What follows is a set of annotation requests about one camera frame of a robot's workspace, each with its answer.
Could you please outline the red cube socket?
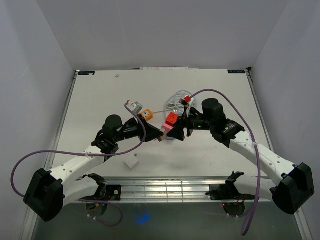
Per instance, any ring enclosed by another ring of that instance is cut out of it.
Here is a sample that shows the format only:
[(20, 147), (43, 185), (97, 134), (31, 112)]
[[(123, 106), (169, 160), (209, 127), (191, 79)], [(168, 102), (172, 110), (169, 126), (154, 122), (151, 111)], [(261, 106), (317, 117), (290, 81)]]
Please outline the red cube socket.
[(166, 123), (167, 125), (173, 127), (173, 126), (175, 125), (175, 123), (177, 122), (178, 118), (179, 118), (179, 115), (178, 115), (178, 114), (171, 112), (171, 113), (167, 116), (167, 118), (166, 118), (166, 120), (165, 120), (165, 123)]

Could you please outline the pink plug adapter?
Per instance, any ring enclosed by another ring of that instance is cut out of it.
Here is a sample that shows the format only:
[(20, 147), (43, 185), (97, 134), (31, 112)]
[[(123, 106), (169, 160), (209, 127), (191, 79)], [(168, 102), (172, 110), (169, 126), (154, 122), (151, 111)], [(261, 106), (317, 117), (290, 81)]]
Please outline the pink plug adapter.
[(164, 123), (162, 126), (161, 126), (161, 131), (164, 132), (165, 134), (168, 134), (171, 130), (173, 129), (172, 126)]

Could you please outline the white charger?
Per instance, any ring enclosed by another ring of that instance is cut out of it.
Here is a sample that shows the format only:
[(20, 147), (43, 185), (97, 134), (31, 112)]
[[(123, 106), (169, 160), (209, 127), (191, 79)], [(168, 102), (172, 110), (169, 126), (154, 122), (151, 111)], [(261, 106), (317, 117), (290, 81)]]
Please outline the white charger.
[(134, 153), (129, 155), (125, 160), (124, 160), (125, 165), (130, 168), (131, 170), (134, 169), (139, 163), (140, 160), (138, 158), (138, 154)]

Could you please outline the brown pink charger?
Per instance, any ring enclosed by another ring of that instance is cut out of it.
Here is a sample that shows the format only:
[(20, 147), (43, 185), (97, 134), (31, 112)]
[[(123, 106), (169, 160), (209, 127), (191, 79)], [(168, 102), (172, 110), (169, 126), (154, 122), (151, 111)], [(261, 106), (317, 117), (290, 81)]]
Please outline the brown pink charger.
[(165, 129), (161, 129), (162, 135), (160, 137), (157, 138), (157, 140), (159, 142), (162, 142), (163, 140), (165, 140), (167, 138), (167, 132)]

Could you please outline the blue round power socket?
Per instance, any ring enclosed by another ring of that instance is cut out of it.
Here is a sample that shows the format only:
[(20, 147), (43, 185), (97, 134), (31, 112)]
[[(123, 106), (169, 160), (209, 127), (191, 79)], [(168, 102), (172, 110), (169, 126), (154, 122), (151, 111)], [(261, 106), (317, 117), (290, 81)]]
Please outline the blue round power socket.
[(168, 137), (168, 136), (167, 136), (164, 140), (165, 140), (165, 141), (175, 141), (176, 139), (173, 138), (173, 137)]

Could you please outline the orange power strip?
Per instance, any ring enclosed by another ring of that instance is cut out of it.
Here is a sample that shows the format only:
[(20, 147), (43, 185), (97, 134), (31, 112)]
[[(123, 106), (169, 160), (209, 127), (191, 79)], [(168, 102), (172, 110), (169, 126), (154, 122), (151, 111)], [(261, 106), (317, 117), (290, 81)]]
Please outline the orange power strip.
[(153, 118), (153, 112), (150, 109), (146, 109), (141, 113), (141, 116), (148, 122)]

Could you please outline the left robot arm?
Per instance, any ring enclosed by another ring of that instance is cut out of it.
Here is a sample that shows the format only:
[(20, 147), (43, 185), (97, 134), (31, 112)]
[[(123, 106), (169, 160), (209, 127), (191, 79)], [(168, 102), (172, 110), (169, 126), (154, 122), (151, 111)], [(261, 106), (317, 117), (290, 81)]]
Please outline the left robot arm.
[(48, 222), (74, 201), (104, 200), (107, 182), (102, 176), (90, 173), (90, 170), (110, 159), (119, 150), (118, 142), (132, 138), (150, 142), (163, 135), (163, 131), (147, 123), (140, 114), (125, 123), (120, 116), (110, 115), (83, 153), (51, 170), (41, 168), (36, 171), (23, 201), (43, 221)]

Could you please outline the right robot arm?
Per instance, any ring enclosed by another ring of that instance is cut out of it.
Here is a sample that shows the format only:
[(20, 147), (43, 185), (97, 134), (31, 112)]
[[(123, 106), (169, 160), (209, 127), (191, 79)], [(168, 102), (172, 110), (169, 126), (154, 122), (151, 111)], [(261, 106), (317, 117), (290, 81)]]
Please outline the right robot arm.
[(273, 201), (284, 213), (293, 215), (314, 195), (313, 174), (307, 164), (294, 164), (254, 142), (243, 126), (226, 118), (217, 99), (208, 98), (201, 105), (202, 112), (189, 103), (185, 104), (182, 115), (171, 112), (165, 120), (169, 127), (167, 136), (184, 141), (194, 130), (210, 131), (217, 142), (245, 157), (268, 176), (268, 179), (258, 179), (243, 172), (233, 173), (225, 182), (230, 198), (254, 195), (260, 187), (259, 197)]

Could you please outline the right blue table label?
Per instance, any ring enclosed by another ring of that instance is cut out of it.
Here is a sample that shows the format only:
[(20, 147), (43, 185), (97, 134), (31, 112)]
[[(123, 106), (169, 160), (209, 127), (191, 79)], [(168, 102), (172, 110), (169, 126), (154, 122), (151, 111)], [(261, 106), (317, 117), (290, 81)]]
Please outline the right blue table label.
[(228, 69), (227, 72), (229, 74), (245, 74), (246, 71), (243, 69)]

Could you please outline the blue table label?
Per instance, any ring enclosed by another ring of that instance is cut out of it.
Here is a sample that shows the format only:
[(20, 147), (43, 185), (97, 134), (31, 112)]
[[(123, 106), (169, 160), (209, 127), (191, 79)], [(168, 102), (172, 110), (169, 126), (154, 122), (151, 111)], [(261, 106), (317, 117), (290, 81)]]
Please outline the blue table label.
[(243, 69), (228, 69), (227, 72), (229, 74), (245, 74), (246, 71)]
[(95, 71), (79, 71), (78, 72), (78, 76), (94, 76), (95, 75)]

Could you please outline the left blue table label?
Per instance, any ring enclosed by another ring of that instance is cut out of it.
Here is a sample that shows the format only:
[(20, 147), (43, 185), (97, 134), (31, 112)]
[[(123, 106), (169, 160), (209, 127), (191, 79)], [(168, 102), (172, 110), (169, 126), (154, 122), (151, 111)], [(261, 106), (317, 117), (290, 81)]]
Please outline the left blue table label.
[(78, 72), (78, 76), (94, 76), (95, 75), (95, 71), (79, 71)]

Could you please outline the aluminium front rail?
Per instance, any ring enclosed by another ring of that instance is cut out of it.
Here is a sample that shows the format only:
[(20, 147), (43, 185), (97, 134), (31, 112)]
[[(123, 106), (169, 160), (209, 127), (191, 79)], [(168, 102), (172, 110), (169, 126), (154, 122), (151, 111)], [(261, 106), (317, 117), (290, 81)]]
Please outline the aluminium front rail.
[(235, 186), (243, 200), (254, 200), (257, 177), (242, 175), (236, 180), (185, 180), (185, 179), (114, 179), (106, 185), (121, 185), (121, 200), (110, 202), (121, 203), (205, 203), (209, 201), (237, 201), (237, 200), (211, 200), (206, 196), (209, 185), (227, 184)]

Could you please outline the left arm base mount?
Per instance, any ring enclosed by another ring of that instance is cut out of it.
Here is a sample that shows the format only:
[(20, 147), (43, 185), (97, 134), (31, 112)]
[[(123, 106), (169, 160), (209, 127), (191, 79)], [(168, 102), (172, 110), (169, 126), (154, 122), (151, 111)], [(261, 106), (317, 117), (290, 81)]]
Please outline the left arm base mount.
[(99, 187), (94, 195), (82, 197), (82, 199), (90, 201), (120, 201), (121, 193), (121, 185), (107, 184), (105, 187)]

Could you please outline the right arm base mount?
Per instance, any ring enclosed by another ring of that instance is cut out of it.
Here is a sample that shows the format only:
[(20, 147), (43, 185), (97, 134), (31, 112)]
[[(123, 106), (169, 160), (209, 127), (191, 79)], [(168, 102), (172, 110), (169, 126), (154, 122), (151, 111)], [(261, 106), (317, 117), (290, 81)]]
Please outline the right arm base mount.
[(235, 186), (228, 184), (210, 184), (205, 195), (211, 200), (243, 200), (245, 196), (239, 193)]

